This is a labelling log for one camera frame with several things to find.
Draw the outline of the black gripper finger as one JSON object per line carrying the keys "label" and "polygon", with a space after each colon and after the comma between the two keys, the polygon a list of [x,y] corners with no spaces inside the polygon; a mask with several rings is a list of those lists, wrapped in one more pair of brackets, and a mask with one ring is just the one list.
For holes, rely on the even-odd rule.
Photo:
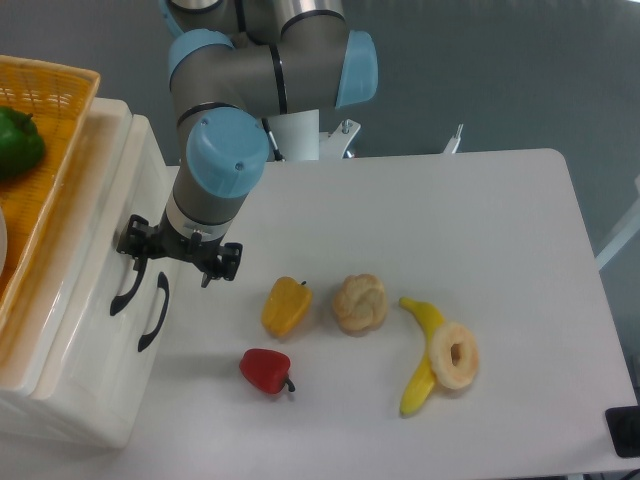
{"label": "black gripper finger", "polygon": [[116,251],[130,256],[134,260],[133,269],[143,273],[150,259],[162,257],[160,224],[151,225],[146,218],[132,214],[120,233]]}
{"label": "black gripper finger", "polygon": [[234,281],[243,253],[241,243],[229,242],[218,245],[200,261],[201,287],[207,288],[213,280]]}

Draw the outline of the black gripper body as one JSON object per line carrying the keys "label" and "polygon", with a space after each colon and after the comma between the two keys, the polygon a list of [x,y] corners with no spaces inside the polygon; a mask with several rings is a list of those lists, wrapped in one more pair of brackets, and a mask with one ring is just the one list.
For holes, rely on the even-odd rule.
{"label": "black gripper body", "polygon": [[198,232],[190,237],[181,235],[169,222],[159,224],[159,252],[161,257],[168,257],[198,268],[210,268],[218,253],[222,238],[205,240]]}

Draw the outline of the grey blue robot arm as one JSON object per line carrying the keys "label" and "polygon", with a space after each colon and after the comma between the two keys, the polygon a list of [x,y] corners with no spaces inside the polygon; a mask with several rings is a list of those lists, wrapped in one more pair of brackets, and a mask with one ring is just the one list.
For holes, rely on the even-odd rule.
{"label": "grey blue robot arm", "polygon": [[270,156],[266,121],[371,100],[376,48],[338,1],[164,1],[160,10],[175,36],[168,87],[181,165],[160,222],[132,216],[117,250],[138,275],[171,258],[205,281],[231,280],[242,247],[225,235]]}

